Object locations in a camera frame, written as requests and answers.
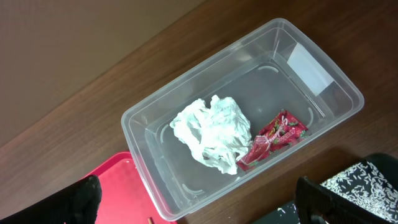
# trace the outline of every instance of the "red tray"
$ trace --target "red tray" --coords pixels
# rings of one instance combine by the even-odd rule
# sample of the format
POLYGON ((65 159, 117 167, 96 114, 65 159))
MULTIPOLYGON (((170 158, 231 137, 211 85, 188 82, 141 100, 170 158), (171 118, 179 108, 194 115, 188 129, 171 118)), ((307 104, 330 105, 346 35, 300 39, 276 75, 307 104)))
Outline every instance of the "red tray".
POLYGON ((96 224, 174 223, 162 219, 150 199, 130 152, 119 152, 89 173, 99 177, 102 199, 96 224))

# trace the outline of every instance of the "clear plastic container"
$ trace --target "clear plastic container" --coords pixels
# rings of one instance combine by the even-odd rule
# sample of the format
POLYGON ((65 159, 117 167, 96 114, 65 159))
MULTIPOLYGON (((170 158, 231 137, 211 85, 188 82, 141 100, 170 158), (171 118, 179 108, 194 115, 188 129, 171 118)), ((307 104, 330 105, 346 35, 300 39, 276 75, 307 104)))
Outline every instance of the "clear plastic container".
POLYGON ((285 19, 274 19, 127 110, 122 126, 142 181, 160 215, 177 220, 204 207, 357 113, 364 98, 337 65, 285 19), (198 98, 230 96, 254 137, 281 109, 310 136, 259 162, 222 174, 195 161, 169 124, 198 98))

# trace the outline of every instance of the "white tissue paper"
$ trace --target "white tissue paper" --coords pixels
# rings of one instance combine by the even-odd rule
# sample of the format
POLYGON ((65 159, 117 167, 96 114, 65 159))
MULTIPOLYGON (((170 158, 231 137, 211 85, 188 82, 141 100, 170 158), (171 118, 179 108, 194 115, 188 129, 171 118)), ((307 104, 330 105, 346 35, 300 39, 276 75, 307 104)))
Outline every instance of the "white tissue paper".
POLYGON ((214 95, 207 108, 198 99, 170 123, 174 135, 187 144, 195 160, 217 167, 223 174, 236 174, 236 162, 251 145, 250 121, 231 97, 214 95))

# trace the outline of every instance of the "wooden table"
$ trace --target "wooden table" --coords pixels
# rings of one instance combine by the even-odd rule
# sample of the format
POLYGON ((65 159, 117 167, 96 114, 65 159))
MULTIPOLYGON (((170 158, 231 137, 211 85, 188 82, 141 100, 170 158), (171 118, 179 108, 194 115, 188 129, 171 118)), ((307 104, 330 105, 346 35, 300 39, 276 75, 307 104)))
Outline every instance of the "wooden table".
POLYGON ((123 112, 275 17, 318 44, 365 107, 180 223, 249 223, 291 199, 301 175, 321 181, 374 152, 398 157, 398 1, 207 1, 0 148, 0 218, 127 150, 123 112))

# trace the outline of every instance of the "candy wrapper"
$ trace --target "candy wrapper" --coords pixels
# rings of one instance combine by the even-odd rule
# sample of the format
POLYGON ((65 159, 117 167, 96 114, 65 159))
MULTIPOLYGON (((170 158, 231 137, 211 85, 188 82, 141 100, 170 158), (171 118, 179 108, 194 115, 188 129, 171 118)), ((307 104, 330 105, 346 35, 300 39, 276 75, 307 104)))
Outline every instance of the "candy wrapper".
POLYGON ((293 146, 302 141, 307 131, 308 128, 301 121, 282 110, 254 138, 251 150, 237 165, 246 171, 284 146, 293 146))

